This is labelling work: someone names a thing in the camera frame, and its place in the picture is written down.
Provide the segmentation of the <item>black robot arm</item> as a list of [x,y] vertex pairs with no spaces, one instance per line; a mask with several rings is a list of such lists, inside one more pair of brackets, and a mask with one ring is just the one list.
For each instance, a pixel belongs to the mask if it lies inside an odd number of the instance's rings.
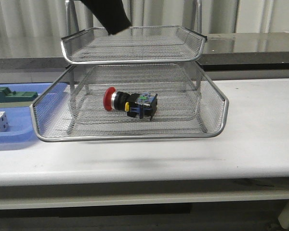
[[115,35],[131,26],[121,0],[81,0],[109,35]]

